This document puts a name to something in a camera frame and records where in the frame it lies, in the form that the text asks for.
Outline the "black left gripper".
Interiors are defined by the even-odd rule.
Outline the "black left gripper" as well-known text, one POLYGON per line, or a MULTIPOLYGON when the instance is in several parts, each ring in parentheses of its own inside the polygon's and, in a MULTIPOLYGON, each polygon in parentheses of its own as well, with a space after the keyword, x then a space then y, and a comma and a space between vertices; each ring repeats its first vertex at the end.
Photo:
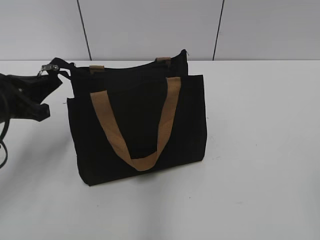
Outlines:
MULTIPOLYGON (((59 75, 71 80, 71 73, 76 68, 74 62, 55 57, 50 63, 41 66, 37 79, 46 80, 51 85, 60 86, 63 82, 59 75)), ((17 85, 16 79, 0 74, 0 122, 3 123, 6 113, 10 119, 34 120, 41 122, 51 116, 49 105, 30 100, 26 88, 17 85)))

